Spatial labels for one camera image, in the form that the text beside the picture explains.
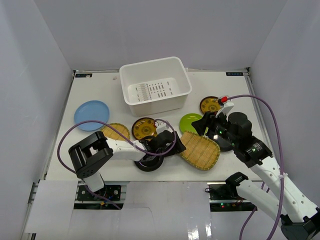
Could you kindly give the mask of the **yellow patterned plate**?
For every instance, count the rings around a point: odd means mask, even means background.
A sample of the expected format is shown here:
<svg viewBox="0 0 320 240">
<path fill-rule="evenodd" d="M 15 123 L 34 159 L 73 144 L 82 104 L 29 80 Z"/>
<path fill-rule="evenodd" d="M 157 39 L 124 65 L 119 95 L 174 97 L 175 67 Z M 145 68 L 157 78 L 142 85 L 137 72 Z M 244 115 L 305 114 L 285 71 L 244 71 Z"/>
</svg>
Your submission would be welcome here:
<svg viewBox="0 0 320 240">
<path fill-rule="evenodd" d="M 199 108 L 205 114 L 206 112 L 216 113 L 221 109 L 221 106 L 218 103 L 218 97 L 207 96 L 201 100 Z"/>
<path fill-rule="evenodd" d="M 131 127 L 131 133 L 136 140 L 141 140 L 145 137 L 156 137 L 156 122 L 153 118 L 142 117 L 134 122 Z"/>
</svg>

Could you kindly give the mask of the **large oval bamboo tray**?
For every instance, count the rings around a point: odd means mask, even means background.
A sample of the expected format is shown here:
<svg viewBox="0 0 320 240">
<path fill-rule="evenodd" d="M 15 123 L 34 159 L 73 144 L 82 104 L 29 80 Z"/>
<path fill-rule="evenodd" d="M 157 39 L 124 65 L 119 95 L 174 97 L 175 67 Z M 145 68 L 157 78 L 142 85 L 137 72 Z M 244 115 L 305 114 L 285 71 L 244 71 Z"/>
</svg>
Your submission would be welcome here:
<svg viewBox="0 0 320 240">
<path fill-rule="evenodd" d="M 209 171 L 215 166 L 221 153 L 215 141 L 191 131 L 185 131 L 180 140 L 186 150 L 179 155 L 191 166 L 201 171 Z"/>
</svg>

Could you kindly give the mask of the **round bamboo tray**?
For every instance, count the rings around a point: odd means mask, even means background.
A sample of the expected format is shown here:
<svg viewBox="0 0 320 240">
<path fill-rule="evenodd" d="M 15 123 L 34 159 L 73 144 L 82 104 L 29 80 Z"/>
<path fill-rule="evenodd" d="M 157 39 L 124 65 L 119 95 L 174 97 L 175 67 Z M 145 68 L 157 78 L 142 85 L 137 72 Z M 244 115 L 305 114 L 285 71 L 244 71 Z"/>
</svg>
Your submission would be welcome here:
<svg viewBox="0 0 320 240">
<path fill-rule="evenodd" d="M 119 141 L 124 141 L 125 139 L 128 139 L 128 140 L 131 139 L 129 129 L 125 125 L 121 123 L 110 123 L 109 125 L 113 129 L 117 130 L 121 135 L 119 135 L 117 132 L 115 132 L 111 128 L 104 126 L 100 129 L 100 131 L 103 132 L 106 138 L 119 140 Z"/>
</svg>

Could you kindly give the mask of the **blue round plate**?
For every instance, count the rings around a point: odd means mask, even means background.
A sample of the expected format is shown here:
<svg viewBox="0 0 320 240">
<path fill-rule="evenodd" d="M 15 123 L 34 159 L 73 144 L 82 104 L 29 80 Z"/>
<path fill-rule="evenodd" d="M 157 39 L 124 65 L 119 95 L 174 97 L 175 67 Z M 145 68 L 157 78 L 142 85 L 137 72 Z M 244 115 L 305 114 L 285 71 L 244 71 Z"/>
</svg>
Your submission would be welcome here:
<svg viewBox="0 0 320 240">
<path fill-rule="evenodd" d="M 90 121 L 78 126 L 79 129 L 91 132 L 100 129 L 103 124 L 92 121 L 107 123 L 110 118 L 109 107 L 102 101 L 90 100 L 80 105 L 74 113 L 74 123 L 78 124 L 84 121 Z"/>
</svg>

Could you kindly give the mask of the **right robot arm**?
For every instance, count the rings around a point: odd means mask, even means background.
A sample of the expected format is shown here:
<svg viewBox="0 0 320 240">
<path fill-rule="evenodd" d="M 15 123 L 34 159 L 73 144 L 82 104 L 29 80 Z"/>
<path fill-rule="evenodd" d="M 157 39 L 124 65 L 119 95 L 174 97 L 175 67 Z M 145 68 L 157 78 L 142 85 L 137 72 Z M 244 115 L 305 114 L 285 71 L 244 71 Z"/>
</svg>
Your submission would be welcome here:
<svg viewBox="0 0 320 240">
<path fill-rule="evenodd" d="M 320 232 L 320 208 L 310 201 L 281 172 L 271 150 L 252 134 L 252 123 L 241 112 L 230 115 L 206 112 L 192 122 L 196 132 L 218 135 L 227 141 L 235 156 L 254 172 L 272 192 L 269 195 L 248 177 L 236 172 L 226 179 L 226 195 L 236 200 L 242 197 L 263 211 L 280 227 L 288 240 L 311 240 Z"/>
</svg>

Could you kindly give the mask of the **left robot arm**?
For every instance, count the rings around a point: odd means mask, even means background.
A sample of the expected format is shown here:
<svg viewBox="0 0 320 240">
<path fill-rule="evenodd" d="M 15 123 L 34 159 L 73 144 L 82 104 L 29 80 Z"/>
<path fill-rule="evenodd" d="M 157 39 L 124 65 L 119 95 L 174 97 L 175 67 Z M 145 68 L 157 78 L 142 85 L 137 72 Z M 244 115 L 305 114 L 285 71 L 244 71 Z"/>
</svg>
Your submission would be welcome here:
<svg viewBox="0 0 320 240">
<path fill-rule="evenodd" d="M 180 154 L 186 149 L 178 134 L 168 130 L 135 140 L 133 145 L 125 140 L 107 138 L 97 131 L 72 146 L 68 153 L 76 176 L 87 185 L 90 196 L 99 200 L 106 193 L 100 169 L 107 161 L 130 160 L 141 171 L 153 172 L 166 157 Z"/>
</svg>

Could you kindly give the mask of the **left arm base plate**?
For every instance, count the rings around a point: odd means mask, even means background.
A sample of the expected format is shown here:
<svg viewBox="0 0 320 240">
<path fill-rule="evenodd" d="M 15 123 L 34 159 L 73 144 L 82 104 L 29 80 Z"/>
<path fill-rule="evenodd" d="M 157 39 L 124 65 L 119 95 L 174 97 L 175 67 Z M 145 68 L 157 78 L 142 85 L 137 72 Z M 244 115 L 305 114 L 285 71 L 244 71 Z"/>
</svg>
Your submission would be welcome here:
<svg viewBox="0 0 320 240">
<path fill-rule="evenodd" d="M 95 192 L 96 195 L 107 198 L 111 201 L 119 201 L 121 199 L 121 185 L 105 185 L 104 188 Z M 85 185 L 80 185 L 76 194 L 77 201 L 98 201 L 101 198 L 91 194 L 87 191 Z"/>
</svg>

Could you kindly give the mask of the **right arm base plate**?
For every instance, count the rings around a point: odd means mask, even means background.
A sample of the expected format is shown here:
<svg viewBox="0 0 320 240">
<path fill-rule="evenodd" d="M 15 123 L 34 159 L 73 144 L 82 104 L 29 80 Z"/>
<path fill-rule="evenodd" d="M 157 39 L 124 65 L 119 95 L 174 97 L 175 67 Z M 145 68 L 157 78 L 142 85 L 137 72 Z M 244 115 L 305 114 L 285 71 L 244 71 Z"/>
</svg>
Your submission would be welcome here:
<svg viewBox="0 0 320 240">
<path fill-rule="evenodd" d="M 255 205 L 238 196 L 230 186 L 223 184 L 209 184 L 204 190 L 209 195 L 210 211 L 214 212 L 250 212 Z"/>
</svg>

